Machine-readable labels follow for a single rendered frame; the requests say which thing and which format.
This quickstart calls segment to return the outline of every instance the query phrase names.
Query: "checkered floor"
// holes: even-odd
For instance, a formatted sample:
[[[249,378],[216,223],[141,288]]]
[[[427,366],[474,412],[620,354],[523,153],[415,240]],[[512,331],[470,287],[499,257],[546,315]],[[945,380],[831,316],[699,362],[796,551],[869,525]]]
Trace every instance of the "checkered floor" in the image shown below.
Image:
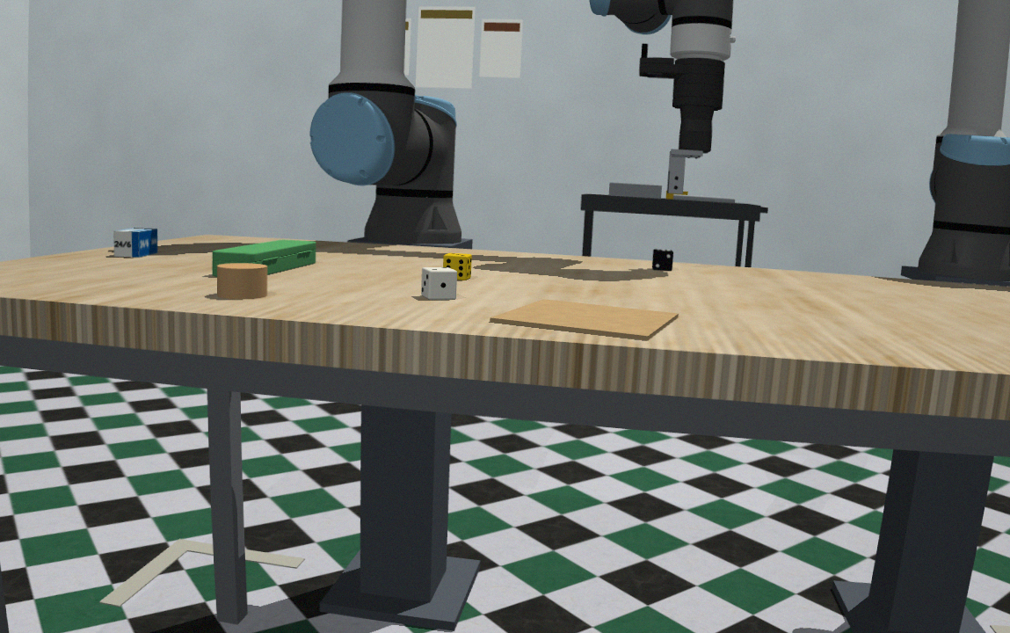
[[[410,630],[316,610],[360,546],[359,408],[243,394],[242,421],[247,548],[305,560],[247,562],[251,613],[292,614],[264,630]],[[203,554],[99,604],[172,541],[210,543],[206,429],[202,390],[0,367],[11,632],[224,630]],[[453,417],[450,455],[448,553],[481,560],[460,633],[842,628],[831,581],[871,579],[891,464],[473,416]],[[1010,458],[993,466],[968,606],[987,630],[1010,625]]]

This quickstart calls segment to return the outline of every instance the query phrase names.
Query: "wooden table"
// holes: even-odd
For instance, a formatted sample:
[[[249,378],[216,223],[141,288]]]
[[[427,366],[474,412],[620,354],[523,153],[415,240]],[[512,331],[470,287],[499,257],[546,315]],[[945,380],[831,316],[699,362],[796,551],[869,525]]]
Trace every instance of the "wooden table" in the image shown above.
[[[857,632],[980,632],[966,594],[993,456],[1010,455],[1010,290],[473,249],[458,300],[423,301],[445,248],[317,241],[264,299],[216,300],[211,251],[252,241],[0,262],[0,364],[207,389],[221,621],[247,610],[250,392],[363,405],[370,563],[357,554],[330,613],[453,628],[477,568],[444,555],[462,412],[893,448],[873,582],[838,582],[839,608]],[[679,316],[647,340],[490,322],[539,300]]]

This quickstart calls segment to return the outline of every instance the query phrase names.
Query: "green case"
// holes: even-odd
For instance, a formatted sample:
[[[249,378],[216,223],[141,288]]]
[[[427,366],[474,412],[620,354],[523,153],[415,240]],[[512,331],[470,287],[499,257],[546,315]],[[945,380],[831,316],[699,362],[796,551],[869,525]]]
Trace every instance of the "green case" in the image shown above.
[[[316,260],[316,241],[274,240],[240,247],[213,249],[212,276],[219,277],[220,263],[265,263],[272,276],[284,270],[300,269]]]

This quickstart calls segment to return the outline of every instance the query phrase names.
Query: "wooden cylinder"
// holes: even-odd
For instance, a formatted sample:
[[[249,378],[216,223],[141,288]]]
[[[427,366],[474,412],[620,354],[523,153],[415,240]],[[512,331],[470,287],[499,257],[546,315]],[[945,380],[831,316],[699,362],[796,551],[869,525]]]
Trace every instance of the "wooden cylinder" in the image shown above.
[[[220,263],[215,268],[219,299],[260,299],[267,296],[267,265]]]

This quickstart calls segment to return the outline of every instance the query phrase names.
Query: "wooden board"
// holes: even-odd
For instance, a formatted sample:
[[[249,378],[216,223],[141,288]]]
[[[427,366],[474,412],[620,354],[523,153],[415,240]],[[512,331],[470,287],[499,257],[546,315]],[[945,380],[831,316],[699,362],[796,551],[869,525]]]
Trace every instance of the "wooden board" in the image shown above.
[[[545,299],[498,314],[489,321],[561,332],[582,332],[585,335],[648,340],[676,318],[674,312]]]
[[[283,235],[305,239],[306,235]],[[1010,420],[1010,290],[470,248],[457,301],[419,299],[448,248],[317,241],[263,299],[215,296],[211,252],[163,239],[0,262],[0,335],[520,385]],[[681,314],[648,340],[518,328],[540,300]]]

